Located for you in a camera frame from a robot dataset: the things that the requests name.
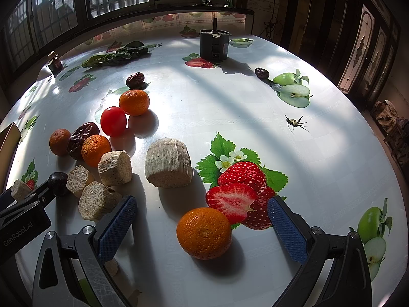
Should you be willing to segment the small sugarcane chunk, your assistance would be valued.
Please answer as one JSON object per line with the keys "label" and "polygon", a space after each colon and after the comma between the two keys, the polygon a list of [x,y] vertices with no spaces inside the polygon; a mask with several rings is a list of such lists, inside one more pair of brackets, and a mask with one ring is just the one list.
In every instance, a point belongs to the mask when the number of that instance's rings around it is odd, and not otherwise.
{"label": "small sugarcane chunk", "polygon": [[16,180],[11,187],[10,194],[17,202],[22,202],[31,192],[32,189],[25,182]]}

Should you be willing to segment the small orange tangerine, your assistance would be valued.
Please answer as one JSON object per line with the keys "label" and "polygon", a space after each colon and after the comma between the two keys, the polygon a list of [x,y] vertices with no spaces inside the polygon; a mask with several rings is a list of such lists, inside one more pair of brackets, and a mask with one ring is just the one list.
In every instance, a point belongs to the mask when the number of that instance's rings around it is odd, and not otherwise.
{"label": "small orange tangerine", "polygon": [[86,138],[81,149],[84,162],[93,168],[98,166],[101,157],[112,151],[111,143],[103,135],[91,135]]}

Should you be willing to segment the sugarcane chunk left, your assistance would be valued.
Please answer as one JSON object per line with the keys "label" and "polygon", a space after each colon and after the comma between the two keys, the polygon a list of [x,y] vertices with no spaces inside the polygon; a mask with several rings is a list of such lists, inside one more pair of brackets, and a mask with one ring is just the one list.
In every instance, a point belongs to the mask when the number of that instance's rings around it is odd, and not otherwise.
{"label": "sugarcane chunk left", "polygon": [[82,165],[75,166],[68,174],[67,189],[80,198],[85,187],[94,181],[94,176]]}

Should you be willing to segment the dark orange tangerine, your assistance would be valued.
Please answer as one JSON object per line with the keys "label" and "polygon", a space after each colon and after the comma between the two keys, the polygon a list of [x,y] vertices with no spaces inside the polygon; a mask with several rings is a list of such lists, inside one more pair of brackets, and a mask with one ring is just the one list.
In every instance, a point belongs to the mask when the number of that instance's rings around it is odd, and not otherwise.
{"label": "dark orange tangerine", "polygon": [[49,138],[51,152],[61,157],[68,155],[67,146],[70,137],[71,132],[66,129],[58,129],[54,131]]}

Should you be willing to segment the wrinkled red date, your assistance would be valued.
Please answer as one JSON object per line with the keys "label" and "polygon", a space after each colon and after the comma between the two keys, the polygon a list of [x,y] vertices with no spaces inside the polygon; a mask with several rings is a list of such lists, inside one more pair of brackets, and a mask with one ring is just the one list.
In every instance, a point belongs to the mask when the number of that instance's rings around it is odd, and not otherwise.
{"label": "wrinkled red date", "polygon": [[81,154],[84,141],[92,136],[98,135],[100,130],[98,126],[93,122],[87,122],[77,128],[69,137],[66,150],[68,154],[77,161],[82,161],[83,156]]}

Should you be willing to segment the large orange tangerine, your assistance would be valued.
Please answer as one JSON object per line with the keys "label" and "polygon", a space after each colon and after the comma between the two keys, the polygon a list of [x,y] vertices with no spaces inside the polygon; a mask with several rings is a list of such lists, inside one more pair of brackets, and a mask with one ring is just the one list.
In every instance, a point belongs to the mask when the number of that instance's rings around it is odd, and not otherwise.
{"label": "large orange tangerine", "polygon": [[232,228],[228,218],[209,207],[185,213],[177,224],[176,235],[182,249],[199,260],[218,258],[232,244]]}

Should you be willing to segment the large sugarcane chunk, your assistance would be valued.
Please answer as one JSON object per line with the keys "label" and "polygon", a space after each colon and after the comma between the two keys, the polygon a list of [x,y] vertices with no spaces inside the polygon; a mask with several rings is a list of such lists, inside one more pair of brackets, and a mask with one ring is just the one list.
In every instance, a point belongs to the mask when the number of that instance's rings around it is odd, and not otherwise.
{"label": "large sugarcane chunk", "polygon": [[172,138],[156,140],[149,146],[144,170],[152,185],[165,189],[185,187],[194,175],[186,145]]}

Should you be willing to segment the fruit stem calyx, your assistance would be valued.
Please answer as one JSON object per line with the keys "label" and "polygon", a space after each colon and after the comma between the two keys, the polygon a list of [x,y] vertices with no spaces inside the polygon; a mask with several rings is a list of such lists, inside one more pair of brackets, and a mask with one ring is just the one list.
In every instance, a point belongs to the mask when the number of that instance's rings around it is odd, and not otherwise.
{"label": "fruit stem calyx", "polygon": [[301,115],[300,118],[294,119],[294,118],[288,118],[287,116],[285,116],[288,129],[289,129],[292,133],[294,133],[294,131],[295,131],[296,128],[301,128],[302,130],[305,130],[305,131],[308,132],[308,130],[307,130],[306,126],[305,126],[306,121],[302,121],[302,118],[303,118],[303,117],[304,117],[304,116]]}

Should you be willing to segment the orange tangerine upper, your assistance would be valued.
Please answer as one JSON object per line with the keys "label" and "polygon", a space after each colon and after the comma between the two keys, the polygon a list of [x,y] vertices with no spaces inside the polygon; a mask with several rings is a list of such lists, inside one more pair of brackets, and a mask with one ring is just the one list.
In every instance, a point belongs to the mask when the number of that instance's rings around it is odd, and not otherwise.
{"label": "orange tangerine upper", "polygon": [[119,107],[130,116],[140,116],[148,111],[150,98],[142,90],[127,90],[119,98]]}

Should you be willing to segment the dark red date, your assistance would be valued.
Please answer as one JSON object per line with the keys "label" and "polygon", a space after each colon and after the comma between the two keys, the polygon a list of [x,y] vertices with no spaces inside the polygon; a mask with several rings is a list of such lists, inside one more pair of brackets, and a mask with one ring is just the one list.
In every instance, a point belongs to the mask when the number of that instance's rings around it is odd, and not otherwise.
{"label": "dark red date", "polygon": [[132,90],[141,90],[144,85],[145,76],[141,72],[136,72],[128,76],[126,85]]}

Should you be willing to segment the fruit print tablecloth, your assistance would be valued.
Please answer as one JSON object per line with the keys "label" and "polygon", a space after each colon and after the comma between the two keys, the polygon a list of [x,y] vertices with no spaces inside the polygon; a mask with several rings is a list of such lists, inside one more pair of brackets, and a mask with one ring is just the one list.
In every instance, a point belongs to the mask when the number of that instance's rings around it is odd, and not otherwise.
{"label": "fruit print tablecloth", "polygon": [[[120,67],[86,69],[81,64],[105,45],[84,45],[65,59],[65,70],[48,75],[21,96],[2,121],[15,123],[22,140],[8,185],[19,178],[34,184],[56,170],[70,171],[71,157],[57,157],[49,137],[99,122],[119,103],[126,78],[146,77],[148,111],[127,119],[112,140],[132,160],[132,181],[119,187],[138,202],[136,223],[117,252],[118,279],[139,306],[271,306],[297,271],[273,228],[239,225],[228,252],[213,261],[189,256],[177,241],[179,219],[205,206],[226,168],[252,161],[268,185],[312,226],[346,235],[367,211],[386,210],[392,226],[371,251],[376,264],[372,303],[382,306],[397,288],[408,263],[405,206],[392,165],[377,136],[348,98],[305,61],[266,40],[230,47],[215,67],[201,61],[198,39],[163,28],[131,40],[162,45],[145,58]],[[257,78],[257,67],[269,71]],[[286,118],[303,115],[306,128],[292,133]],[[160,188],[145,175],[149,146],[163,138],[183,142],[194,175],[185,187]]]}

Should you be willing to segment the green leafy vegetable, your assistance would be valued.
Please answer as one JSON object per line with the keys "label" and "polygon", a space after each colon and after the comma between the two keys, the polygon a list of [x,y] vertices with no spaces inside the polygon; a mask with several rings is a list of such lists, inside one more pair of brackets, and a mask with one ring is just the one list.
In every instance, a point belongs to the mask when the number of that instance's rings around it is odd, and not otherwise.
{"label": "green leafy vegetable", "polygon": [[153,49],[161,45],[161,43],[145,45],[143,42],[135,40],[126,44],[124,47],[118,48],[116,51],[92,56],[84,61],[81,67],[97,68],[127,64],[148,55]]}

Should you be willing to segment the dark date near apple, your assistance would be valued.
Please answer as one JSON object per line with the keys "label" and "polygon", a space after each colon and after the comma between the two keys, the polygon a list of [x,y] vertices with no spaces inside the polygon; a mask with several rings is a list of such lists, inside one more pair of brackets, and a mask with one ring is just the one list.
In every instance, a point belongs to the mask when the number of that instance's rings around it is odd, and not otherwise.
{"label": "dark date near apple", "polygon": [[270,77],[269,71],[266,70],[266,69],[264,69],[264,68],[261,68],[261,67],[257,67],[257,68],[254,70],[254,72],[255,72],[257,78],[259,78],[259,79],[261,79],[261,80],[267,80],[267,79],[269,79],[269,77]]}

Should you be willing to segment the wooden door with glass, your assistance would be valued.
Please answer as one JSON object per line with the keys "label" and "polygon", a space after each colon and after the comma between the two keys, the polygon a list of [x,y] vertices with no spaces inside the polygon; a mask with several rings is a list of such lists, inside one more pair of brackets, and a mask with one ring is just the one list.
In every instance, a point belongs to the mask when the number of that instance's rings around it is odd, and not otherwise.
{"label": "wooden door with glass", "polygon": [[353,12],[342,30],[354,39],[351,53],[338,82],[338,89],[358,108],[371,108],[390,75],[401,27],[384,0],[347,0]]}

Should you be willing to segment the window with metal bars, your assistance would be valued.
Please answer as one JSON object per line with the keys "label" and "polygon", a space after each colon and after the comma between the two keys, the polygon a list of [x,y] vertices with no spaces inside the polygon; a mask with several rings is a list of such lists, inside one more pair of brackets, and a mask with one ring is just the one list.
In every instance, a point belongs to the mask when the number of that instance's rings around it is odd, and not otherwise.
{"label": "window with metal bars", "polygon": [[244,10],[247,0],[1,0],[1,62],[15,71],[103,24],[168,11]]}

